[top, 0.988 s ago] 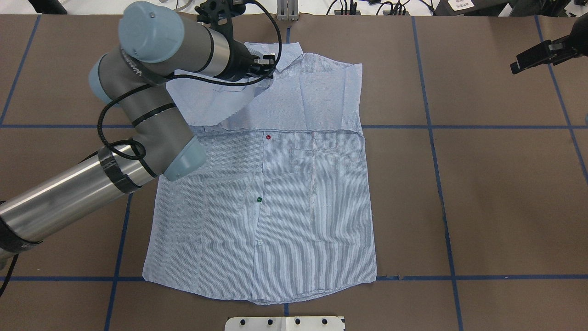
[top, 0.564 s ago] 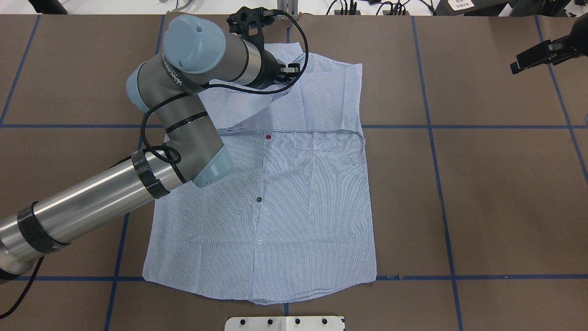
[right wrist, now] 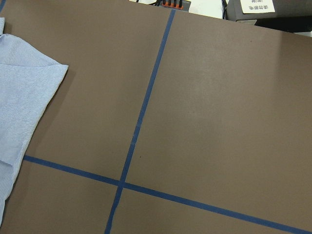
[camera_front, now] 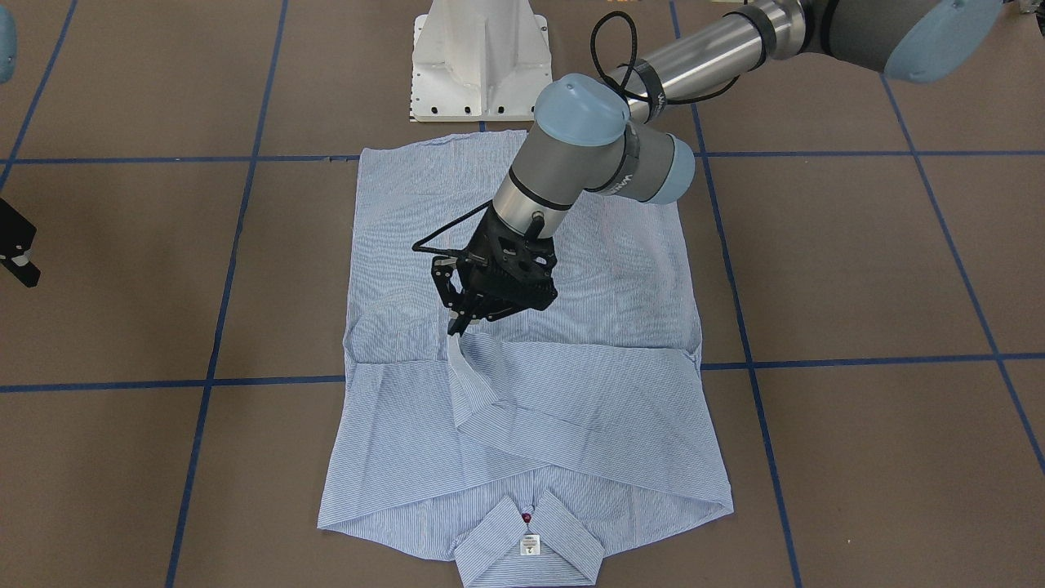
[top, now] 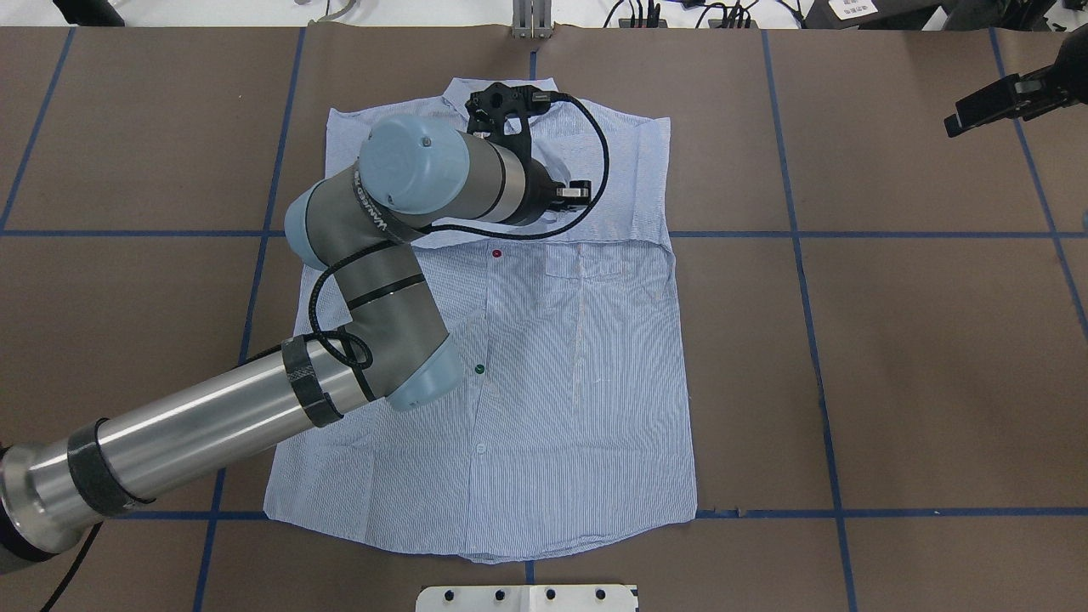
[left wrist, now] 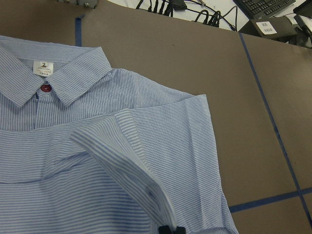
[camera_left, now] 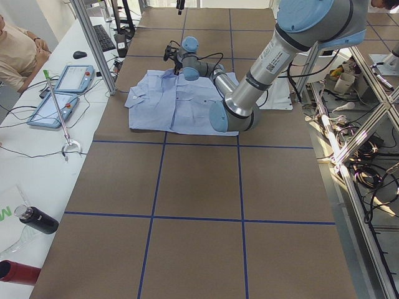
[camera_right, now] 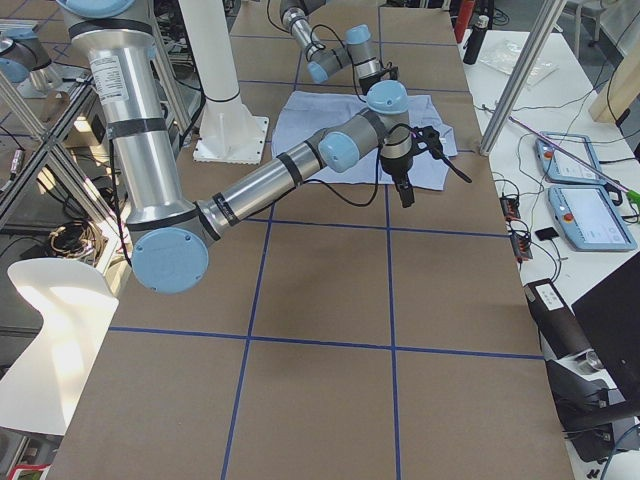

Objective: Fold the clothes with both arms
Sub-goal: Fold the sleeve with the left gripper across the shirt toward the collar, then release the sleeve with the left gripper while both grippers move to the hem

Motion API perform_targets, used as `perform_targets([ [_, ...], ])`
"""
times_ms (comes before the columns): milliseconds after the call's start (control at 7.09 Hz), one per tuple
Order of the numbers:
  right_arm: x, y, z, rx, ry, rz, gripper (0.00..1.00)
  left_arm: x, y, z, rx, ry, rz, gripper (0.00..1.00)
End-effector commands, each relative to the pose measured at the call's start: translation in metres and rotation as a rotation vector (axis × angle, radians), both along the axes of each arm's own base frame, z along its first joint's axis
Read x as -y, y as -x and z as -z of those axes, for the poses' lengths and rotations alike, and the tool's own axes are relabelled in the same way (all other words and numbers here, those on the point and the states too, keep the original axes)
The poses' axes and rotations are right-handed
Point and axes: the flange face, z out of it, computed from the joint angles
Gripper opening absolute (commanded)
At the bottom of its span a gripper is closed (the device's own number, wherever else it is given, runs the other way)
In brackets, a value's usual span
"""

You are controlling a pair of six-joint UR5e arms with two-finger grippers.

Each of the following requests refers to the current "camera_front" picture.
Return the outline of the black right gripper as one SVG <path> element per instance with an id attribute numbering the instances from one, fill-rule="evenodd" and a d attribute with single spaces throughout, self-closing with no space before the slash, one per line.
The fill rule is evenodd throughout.
<path id="1" fill-rule="evenodd" d="M 40 283 L 41 271 L 31 261 L 36 232 L 34 224 L 1 198 L 1 265 L 24 287 L 36 287 Z"/>

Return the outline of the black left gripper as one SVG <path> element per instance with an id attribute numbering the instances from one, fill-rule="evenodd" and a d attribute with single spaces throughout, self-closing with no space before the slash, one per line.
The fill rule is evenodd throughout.
<path id="1" fill-rule="evenodd" d="M 545 311 L 558 298 L 552 278 L 557 257 L 552 238 L 542 238 L 544 213 L 535 212 L 519 234 L 482 206 L 473 237 L 458 258 L 435 256 L 429 275 L 444 308 L 451 311 L 448 335 L 463 335 L 473 323 L 492 315 Z M 458 268 L 460 289 L 452 278 Z"/>

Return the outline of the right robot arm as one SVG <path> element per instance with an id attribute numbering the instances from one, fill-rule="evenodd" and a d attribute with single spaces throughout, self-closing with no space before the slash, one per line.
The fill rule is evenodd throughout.
<path id="1" fill-rule="evenodd" d="M 16 22 L 11 11 L 1 7 L 1 83 L 10 83 L 16 70 Z M 36 287 L 41 271 L 30 260 L 37 227 L 1 198 L 1 264 L 23 284 Z"/>

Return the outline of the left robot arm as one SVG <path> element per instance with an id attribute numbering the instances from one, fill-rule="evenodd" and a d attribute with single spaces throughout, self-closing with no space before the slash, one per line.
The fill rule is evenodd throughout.
<path id="1" fill-rule="evenodd" d="M 474 209 L 462 249 L 429 248 L 447 332 L 558 297 L 553 237 L 585 191 L 664 205 L 695 175 L 691 146 L 649 123 L 676 105 L 721 96 L 770 60 L 815 53 L 904 83 L 936 83 L 982 44 L 1000 1 L 746 1 L 698 33 L 596 77 L 571 73 L 535 101 L 533 126 L 493 198 Z"/>

